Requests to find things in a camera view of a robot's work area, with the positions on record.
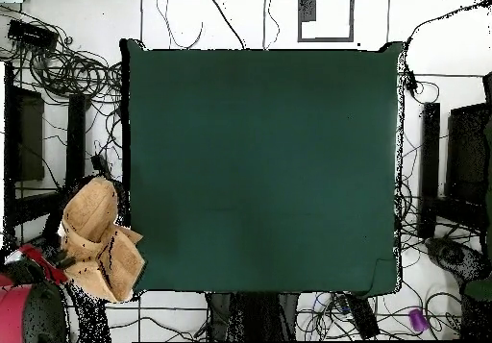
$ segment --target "black cable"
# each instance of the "black cable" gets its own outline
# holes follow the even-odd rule
[[[266,49],[266,50],[268,50],[270,48],[270,46],[277,41],[277,39],[279,38],[279,34],[281,32],[281,27],[279,25],[279,22],[277,22],[275,20],[275,18],[273,17],[272,13],[270,12],[271,5],[272,5],[272,0],[269,0],[268,1],[268,8],[266,10],[266,13],[268,13],[268,16],[270,16],[270,18],[272,19],[272,21],[274,21],[275,25],[277,26],[277,34],[275,35],[275,39],[273,41],[271,41],[270,43],[268,43],[268,46],[266,48],[264,47],[264,44],[263,44],[263,49]]]
[[[24,14],[24,16],[32,19],[31,24],[55,32],[58,35],[57,47],[55,51],[49,52],[41,49],[27,49],[22,44],[16,43],[14,46],[16,55],[11,55],[8,59],[18,59],[19,53],[22,54],[22,51],[25,51],[21,55],[22,62],[17,75],[24,69],[24,61],[26,61],[27,70],[31,72],[34,79],[33,83],[26,83],[26,85],[31,86],[35,91],[42,88],[51,100],[51,103],[47,103],[48,105],[66,106],[68,104],[66,99],[70,95],[85,94],[97,110],[86,133],[95,125],[98,114],[104,115],[106,118],[105,127],[109,137],[99,154],[107,153],[112,148],[118,159],[121,160],[116,148],[114,148],[122,148],[114,135],[114,130],[120,123],[120,120],[115,117],[115,111],[121,98],[121,62],[109,66],[107,61],[97,54],[88,51],[72,51],[67,43],[69,38],[62,28],[47,24],[28,14]],[[99,109],[96,108],[95,104],[100,104]],[[114,111],[110,114],[101,112],[100,109],[104,104],[113,104]],[[54,126],[48,120],[46,122],[54,128],[65,130]],[[61,144],[66,145],[59,136],[53,135],[51,137],[56,137]]]
[[[171,48],[171,41],[173,41],[176,46],[178,46],[182,49],[191,49],[193,46],[195,46],[199,42],[200,38],[202,37],[202,33],[204,31],[204,23],[202,22],[202,27],[200,28],[200,33],[198,34],[198,36],[195,38],[195,40],[190,45],[188,45],[188,46],[180,45],[176,41],[176,39],[174,38],[173,31],[171,30],[171,25],[169,24],[169,19],[167,18],[168,6],[169,6],[169,0],[165,0],[165,12],[162,13],[162,11],[159,8],[159,0],[156,0],[156,8],[158,9],[160,16],[162,16],[162,18],[164,19],[165,26],[167,27],[167,32],[169,33],[169,39],[170,39],[169,40],[169,49]]]
[[[454,299],[455,301],[457,301],[461,305],[461,300],[459,300],[455,295],[453,295],[453,294],[451,294],[449,292],[436,292],[436,293],[430,295],[427,298],[426,303],[424,305],[424,315],[426,317],[426,320],[429,323],[430,333],[432,334],[432,336],[433,336],[433,338],[435,340],[439,340],[439,338],[435,334],[435,332],[434,332],[435,329],[434,329],[434,327],[432,326],[432,323],[431,323],[431,316],[430,316],[430,311],[429,311],[429,303],[432,301],[432,299],[434,299],[435,297],[439,297],[439,296],[446,296],[446,297],[452,298],[452,299]]]
[[[415,82],[414,81],[413,73],[409,71],[408,65],[406,63],[406,55],[408,54],[409,45],[412,42],[413,37],[416,34],[416,32],[419,31],[420,27],[422,27],[424,25],[427,25],[427,24],[429,24],[431,22],[434,22],[434,21],[438,21],[438,20],[441,20],[441,19],[449,18],[449,17],[455,15],[458,12],[466,12],[466,11],[474,10],[474,9],[476,9],[478,7],[487,8],[487,7],[490,7],[491,5],[492,5],[492,0],[483,0],[483,1],[480,1],[480,2],[478,2],[476,4],[472,4],[472,5],[469,5],[469,6],[466,6],[466,7],[460,7],[458,9],[456,9],[456,10],[453,10],[451,12],[447,12],[447,13],[445,13],[443,15],[440,15],[440,16],[437,16],[435,18],[428,19],[427,21],[424,21],[424,22],[420,23],[419,25],[417,25],[413,29],[413,31],[410,34],[410,36],[408,37],[408,39],[404,42],[404,49],[403,49],[402,59],[403,59],[404,67],[405,67],[404,74],[406,75],[406,81],[412,83],[411,79],[413,79],[413,83]]]
[[[217,4],[217,1],[215,0],[211,0],[213,2],[213,4],[215,5],[215,7],[217,8],[217,10],[219,10],[219,13],[220,15],[222,16],[222,18],[224,19],[224,21],[226,22],[227,26],[229,27],[229,29],[231,31],[233,31],[233,34],[235,35],[235,37],[237,38],[237,40],[239,41],[239,43],[241,44],[241,48],[242,49],[245,49],[244,47],[244,42],[242,41],[242,39],[239,37],[239,35],[237,34],[237,32],[234,30],[233,26],[231,25],[231,23],[229,22],[229,20],[226,18],[226,15],[224,15],[224,13],[222,12],[222,9],[219,7],[219,5]]]
[[[57,190],[62,190],[62,187],[59,185],[59,183],[57,182],[56,178],[55,178],[55,175],[53,174],[53,171],[51,170],[50,168],[50,165],[48,165],[48,162],[46,162],[46,160],[40,155],[38,154],[36,151],[33,151],[31,148],[27,147],[26,145],[22,144],[19,142],[19,145],[24,148],[26,151],[30,152],[31,154],[35,155],[36,157],[40,158],[42,160],[42,162],[46,165],[46,167],[48,168],[48,171],[51,175],[51,179],[53,180],[53,183],[55,184],[55,186],[57,187]]]
[[[137,324],[138,322],[143,321],[143,320],[151,321],[154,324],[156,324],[158,327],[160,327],[160,328],[162,328],[162,329],[164,329],[166,331],[172,331],[172,332],[176,333],[174,336],[172,336],[169,339],[165,340],[165,342],[169,342],[169,341],[171,341],[172,339],[174,339],[177,336],[180,336],[182,339],[187,340],[187,341],[190,341],[190,342],[199,342],[201,340],[201,339],[194,338],[193,335],[190,332],[187,332],[187,331],[178,331],[176,329],[167,327],[167,326],[161,324],[160,322],[156,321],[154,318],[151,318],[150,316],[142,316],[142,317],[140,317],[139,320],[137,319],[137,320],[135,320],[133,322],[130,322],[128,324],[114,325],[114,326],[110,327],[110,329],[111,330],[115,330],[115,329],[121,329],[121,328],[128,328],[131,325]]]
[[[420,93],[417,93],[416,91],[410,90],[410,95],[413,98],[413,100],[415,100],[416,102],[418,102],[421,105],[424,105],[426,103],[435,103],[437,101],[437,99],[439,98],[440,90],[439,90],[439,86],[436,83],[432,83],[432,82],[421,82],[421,81],[415,81],[415,83],[417,85],[421,85],[422,86],[422,91]],[[421,102],[419,99],[417,99],[415,97],[416,94],[417,95],[422,94],[422,92],[424,91],[424,85],[431,85],[431,86],[434,86],[437,89],[437,94],[435,95],[435,98],[431,102],[424,103],[424,102]]]
[[[439,137],[439,139],[446,138],[447,136],[449,136],[449,134],[442,135],[442,136],[440,136],[440,137]],[[418,147],[415,147],[415,148],[413,148],[413,149],[409,150],[407,153],[405,153],[405,154],[403,155],[403,158],[404,158],[404,157],[406,157],[407,155],[409,155],[409,154],[413,153],[413,152],[416,152],[416,151],[417,151],[418,149],[420,149],[420,148],[421,148],[424,144],[425,144],[425,142],[422,142],[422,144],[420,144]]]

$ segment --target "green board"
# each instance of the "green board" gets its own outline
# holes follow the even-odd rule
[[[392,292],[401,48],[127,40],[136,289]]]

